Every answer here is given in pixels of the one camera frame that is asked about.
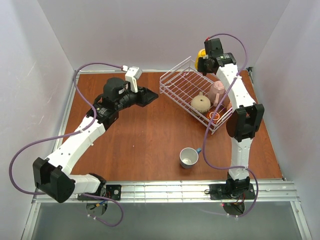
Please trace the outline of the white mug blue handle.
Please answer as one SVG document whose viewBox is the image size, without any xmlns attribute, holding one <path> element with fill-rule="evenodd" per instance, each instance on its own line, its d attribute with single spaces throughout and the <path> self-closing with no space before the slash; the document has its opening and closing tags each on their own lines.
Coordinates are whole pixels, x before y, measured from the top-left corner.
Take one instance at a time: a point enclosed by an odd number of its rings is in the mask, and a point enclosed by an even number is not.
<svg viewBox="0 0 320 240">
<path fill-rule="evenodd" d="M 194 149 L 192 147 L 186 147 L 179 153 L 180 165 L 184 169 L 192 168 L 199 160 L 199 154 L 202 152 L 201 148 Z"/>
</svg>

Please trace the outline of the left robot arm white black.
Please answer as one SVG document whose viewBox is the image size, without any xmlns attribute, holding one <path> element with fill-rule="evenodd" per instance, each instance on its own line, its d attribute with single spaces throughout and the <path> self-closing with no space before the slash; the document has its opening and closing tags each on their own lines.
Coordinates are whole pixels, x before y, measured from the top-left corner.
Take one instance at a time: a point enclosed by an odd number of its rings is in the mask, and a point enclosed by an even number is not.
<svg viewBox="0 0 320 240">
<path fill-rule="evenodd" d="M 72 175 L 72 169 L 93 145 L 118 119 L 119 112 L 133 105 L 145 107 L 158 98 L 146 87 L 133 87 L 132 83 L 118 77 L 107 80 L 103 93 L 98 95 L 93 108 L 83 118 L 73 136 L 46 159 L 37 158 L 32 165 L 35 186 L 63 203 L 73 194 L 106 195 L 106 180 L 94 173 Z"/>
</svg>

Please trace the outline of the yellow enamel mug black handle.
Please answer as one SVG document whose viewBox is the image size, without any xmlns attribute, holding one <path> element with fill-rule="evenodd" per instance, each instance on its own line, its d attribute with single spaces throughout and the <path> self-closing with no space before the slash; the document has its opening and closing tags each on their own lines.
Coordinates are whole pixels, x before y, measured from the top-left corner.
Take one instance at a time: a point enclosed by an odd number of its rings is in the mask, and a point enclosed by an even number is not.
<svg viewBox="0 0 320 240">
<path fill-rule="evenodd" d="M 205 67 L 205 63 L 206 63 L 205 56 L 206 56 L 206 50 L 205 49 L 201 49 L 197 54 L 197 57 L 196 57 L 196 60 L 195 60 L 195 67 L 196 67 L 198 72 L 203 72 L 206 69 L 206 67 Z"/>
</svg>

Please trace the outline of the beige round ceramic mug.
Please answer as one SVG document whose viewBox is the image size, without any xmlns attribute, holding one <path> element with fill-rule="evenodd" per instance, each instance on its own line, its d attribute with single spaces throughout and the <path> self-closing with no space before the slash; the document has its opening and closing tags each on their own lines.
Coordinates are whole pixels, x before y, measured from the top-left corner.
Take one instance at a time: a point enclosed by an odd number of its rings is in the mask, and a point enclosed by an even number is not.
<svg viewBox="0 0 320 240">
<path fill-rule="evenodd" d="M 202 91 L 200 91 L 199 94 L 191 100 L 190 105 L 201 114 L 207 113 L 211 108 L 209 98 L 205 96 Z"/>
</svg>

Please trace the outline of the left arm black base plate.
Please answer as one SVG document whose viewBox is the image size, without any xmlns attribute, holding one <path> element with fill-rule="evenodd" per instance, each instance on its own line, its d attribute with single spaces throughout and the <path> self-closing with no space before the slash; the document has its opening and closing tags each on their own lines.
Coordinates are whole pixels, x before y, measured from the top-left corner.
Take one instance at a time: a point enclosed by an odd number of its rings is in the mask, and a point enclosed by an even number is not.
<svg viewBox="0 0 320 240">
<path fill-rule="evenodd" d="M 105 191 L 104 197 L 119 201 L 121 199 L 121 193 L 122 193 L 122 185 L 108 184 L 106 185 L 106 191 Z M 96 195 L 94 197 L 78 195 L 77 200 L 78 201 L 97 201 L 97 200 L 103 200 L 103 199 L 97 197 Z"/>
</svg>

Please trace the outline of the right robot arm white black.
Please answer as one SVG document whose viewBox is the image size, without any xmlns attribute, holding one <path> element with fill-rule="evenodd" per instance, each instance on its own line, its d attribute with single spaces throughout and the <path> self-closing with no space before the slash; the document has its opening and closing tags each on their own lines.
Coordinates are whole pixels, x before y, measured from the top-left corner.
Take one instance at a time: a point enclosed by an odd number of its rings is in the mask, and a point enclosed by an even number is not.
<svg viewBox="0 0 320 240">
<path fill-rule="evenodd" d="M 208 194 L 213 200 L 236 199 L 245 195 L 255 197 L 250 183 L 252 173 L 248 169 L 250 149 L 259 130 L 265 112 L 264 106 L 257 104 L 248 93 L 240 76 L 235 57 L 225 53 L 217 35 L 204 41 L 205 56 L 198 58 L 197 71 L 215 74 L 225 88 L 224 98 L 229 98 L 232 114 L 226 122 L 226 130 L 231 139 L 231 164 L 226 168 L 224 184 L 210 185 Z"/>
</svg>

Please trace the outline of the dark brown glazed mug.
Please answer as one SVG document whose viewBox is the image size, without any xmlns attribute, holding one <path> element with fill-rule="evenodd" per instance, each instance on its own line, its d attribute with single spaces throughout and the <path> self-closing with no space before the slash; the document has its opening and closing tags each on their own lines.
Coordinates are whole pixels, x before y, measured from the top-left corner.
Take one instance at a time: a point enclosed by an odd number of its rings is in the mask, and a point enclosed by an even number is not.
<svg viewBox="0 0 320 240">
<path fill-rule="evenodd" d="M 217 124 L 218 121 L 220 120 L 221 116 L 220 114 L 217 112 L 216 114 L 214 114 L 214 111 L 209 111 L 207 114 L 206 114 L 206 118 L 208 120 L 211 120 L 211 118 L 213 118 L 213 123 L 214 124 Z"/>
</svg>

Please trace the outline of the aluminium frame rail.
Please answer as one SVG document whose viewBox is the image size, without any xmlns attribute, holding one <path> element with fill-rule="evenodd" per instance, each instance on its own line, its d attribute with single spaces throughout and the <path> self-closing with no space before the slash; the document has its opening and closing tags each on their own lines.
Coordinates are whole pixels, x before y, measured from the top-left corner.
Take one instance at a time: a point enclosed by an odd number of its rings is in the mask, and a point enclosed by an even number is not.
<svg viewBox="0 0 320 240">
<path fill-rule="evenodd" d="M 211 202 L 205 190 L 221 181 L 124 181 L 110 182 L 121 185 L 119 202 L 122 203 L 206 203 Z M 258 202 L 296 202 L 300 200 L 295 184 L 281 179 L 258 180 Z"/>
</svg>

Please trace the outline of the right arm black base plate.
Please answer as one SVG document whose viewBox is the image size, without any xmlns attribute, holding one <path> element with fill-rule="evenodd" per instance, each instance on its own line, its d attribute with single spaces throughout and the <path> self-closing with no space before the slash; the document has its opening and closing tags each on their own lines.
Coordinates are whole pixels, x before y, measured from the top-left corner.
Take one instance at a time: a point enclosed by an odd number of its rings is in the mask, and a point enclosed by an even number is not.
<svg viewBox="0 0 320 240">
<path fill-rule="evenodd" d="M 253 200 L 256 197 L 253 185 L 250 183 L 248 189 L 231 189 L 226 183 L 210 184 L 208 189 L 204 191 L 210 196 L 211 200 Z"/>
</svg>

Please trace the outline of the pink floral mug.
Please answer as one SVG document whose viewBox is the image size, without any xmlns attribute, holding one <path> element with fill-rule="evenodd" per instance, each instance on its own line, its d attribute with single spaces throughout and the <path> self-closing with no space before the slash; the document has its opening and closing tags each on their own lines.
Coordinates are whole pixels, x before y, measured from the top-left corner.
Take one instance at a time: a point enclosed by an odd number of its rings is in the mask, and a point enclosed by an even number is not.
<svg viewBox="0 0 320 240">
<path fill-rule="evenodd" d="M 227 110 L 229 110 L 229 109 L 231 109 L 232 108 L 232 103 L 231 103 L 231 101 L 227 104 L 227 107 L 226 107 L 226 109 Z"/>
</svg>

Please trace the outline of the white faceted mug pink handle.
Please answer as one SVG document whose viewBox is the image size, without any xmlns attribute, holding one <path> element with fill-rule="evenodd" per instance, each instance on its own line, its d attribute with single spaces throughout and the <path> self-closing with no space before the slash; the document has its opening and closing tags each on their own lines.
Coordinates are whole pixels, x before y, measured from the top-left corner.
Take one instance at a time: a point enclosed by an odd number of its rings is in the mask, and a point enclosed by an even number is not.
<svg viewBox="0 0 320 240">
<path fill-rule="evenodd" d="M 220 80 L 215 81 L 208 92 L 208 99 L 214 107 L 217 107 L 225 94 L 225 88 Z"/>
</svg>

